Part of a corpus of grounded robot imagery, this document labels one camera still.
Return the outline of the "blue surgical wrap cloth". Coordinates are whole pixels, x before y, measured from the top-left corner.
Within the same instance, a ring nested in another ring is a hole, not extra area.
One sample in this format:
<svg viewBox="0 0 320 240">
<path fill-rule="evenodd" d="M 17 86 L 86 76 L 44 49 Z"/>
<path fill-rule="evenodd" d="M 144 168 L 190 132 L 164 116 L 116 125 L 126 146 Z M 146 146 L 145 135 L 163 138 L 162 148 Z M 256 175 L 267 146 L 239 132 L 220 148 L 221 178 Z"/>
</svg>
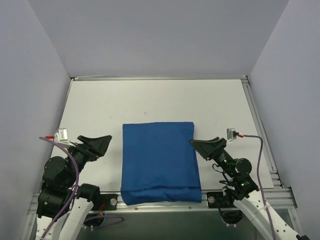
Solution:
<svg viewBox="0 0 320 240">
<path fill-rule="evenodd" d="M 193 122 L 125 123 L 120 194 L 128 206 L 202 201 Z"/>
</svg>

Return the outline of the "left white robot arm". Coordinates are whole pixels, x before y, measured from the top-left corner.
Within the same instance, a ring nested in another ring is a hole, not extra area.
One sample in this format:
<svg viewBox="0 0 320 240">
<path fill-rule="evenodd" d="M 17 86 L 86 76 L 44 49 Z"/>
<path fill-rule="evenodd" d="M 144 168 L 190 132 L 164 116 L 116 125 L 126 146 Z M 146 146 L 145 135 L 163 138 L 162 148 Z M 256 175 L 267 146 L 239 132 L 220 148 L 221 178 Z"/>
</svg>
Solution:
<svg viewBox="0 0 320 240">
<path fill-rule="evenodd" d="M 97 138 L 78 136 L 80 143 L 43 137 L 67 156 L 51 157 L 44 165 L 41 191 L 37 199 L 36 239 L 75 240 L 91 210 L 101 203 L 100 188 L 79 184 L 80 173 L 87 162 L 103 157 L 112 140 L 111 135 Z"/>
</svg>

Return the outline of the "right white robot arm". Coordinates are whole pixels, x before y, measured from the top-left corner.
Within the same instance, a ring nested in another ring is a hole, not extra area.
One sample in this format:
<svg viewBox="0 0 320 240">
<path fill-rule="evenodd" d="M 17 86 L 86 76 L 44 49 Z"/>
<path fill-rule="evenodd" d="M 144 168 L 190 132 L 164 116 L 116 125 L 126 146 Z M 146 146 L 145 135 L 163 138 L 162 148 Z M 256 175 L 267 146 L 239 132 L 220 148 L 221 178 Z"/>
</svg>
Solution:
<svg viewBox="0 0 320 240">
<path fill-rule="evenodd" d="M 236 207 L 247 217 L 265 240 L 307 240 L 291 228 L 268 203 L 261 187 L 250 176 L 252 164 L 246 158 L 233 158 L 225 147 L 227 140 L 190 140 L 189 143 L 205 160 L 213 160 L 222 169 L 222 197 L 215 198 L 216 208 Z"/>
</svg>

